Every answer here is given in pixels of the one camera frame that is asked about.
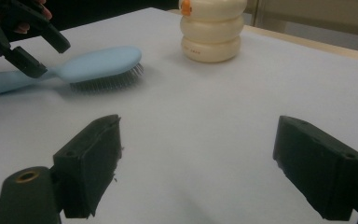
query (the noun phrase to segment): light blue hairbrush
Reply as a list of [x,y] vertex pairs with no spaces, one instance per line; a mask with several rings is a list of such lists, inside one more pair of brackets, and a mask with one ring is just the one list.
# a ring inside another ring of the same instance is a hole
[[21,71],[0,72],[0,93],[53,77],[70,83],[73,91],[123,89],[136,82],[143,73],[139,64],[141,57],[142,53],[136,47],[114,47],[77,56],[60,66],[49,68],[40,78],[27,77]]

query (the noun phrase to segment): bottle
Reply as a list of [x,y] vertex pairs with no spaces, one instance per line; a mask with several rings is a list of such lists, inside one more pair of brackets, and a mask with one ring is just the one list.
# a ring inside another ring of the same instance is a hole
[[179,0],[182,51],[202,63],[228,60],[241,48],[247,0]]

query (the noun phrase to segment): human hand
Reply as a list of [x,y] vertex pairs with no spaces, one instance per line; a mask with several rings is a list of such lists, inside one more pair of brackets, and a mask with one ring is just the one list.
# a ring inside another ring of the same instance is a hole
[[[34,1],[36,1],[36,3],[39,3],[40,5],[43,6],[47,0],[34,0]],[[48,20],[50,20],[53,17],[51,12],[44,6],[43,6],[42,14]],[[19,25],[17,26],[17,28],[14,30],[14,32],[16,32],[18,34],[27,34],[30,28],[31,28],[31,26],[27,22],[20,22]]]

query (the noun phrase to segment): tabletop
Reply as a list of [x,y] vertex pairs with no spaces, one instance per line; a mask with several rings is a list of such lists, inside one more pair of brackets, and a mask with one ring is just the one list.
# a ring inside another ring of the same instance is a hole
[[[53,165],[52,155],[94,119],[119,114],[123,158],[96,217],[63,223],[330,223],[272,159],[280,115],[306,120],[358,151],[358,60],[244,30],[241,51],[197,63],[181,51],[179,15],[148,8],[21,45],[46,66],[135,46],[136,85],[76,94],[58,79],[0,95],[0,188]],[[0,71],[13,70],[0,59]],[[353,212],[350,223],[356,223]]]

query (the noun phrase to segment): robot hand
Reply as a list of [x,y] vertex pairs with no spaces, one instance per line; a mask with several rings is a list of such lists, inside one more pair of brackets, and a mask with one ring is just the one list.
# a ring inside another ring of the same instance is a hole
[[0,57],[4,56],[28,77],[40,77],[46,71],[45,65],[36,60],[22,47],[10,48],[3,29],[15,30],[19,23],[25,22],[49,42],[59,53],[70,48],[69,41],[49,22],[44,8],[34,0],[0,0]]
[[[42,15],[44,15],[48,20],[51,20],[53,15],[51,14],[50,10],[48,10],[44,5],[46,4],[47,0],[34,0],[36,3],[39,3],[41,5],[42,9]],[[18,26],[14,29],[14,33],[26,35],[28,34],[28,31],[30,30],[31,26],[27,22],[21,22],[18,24]]]

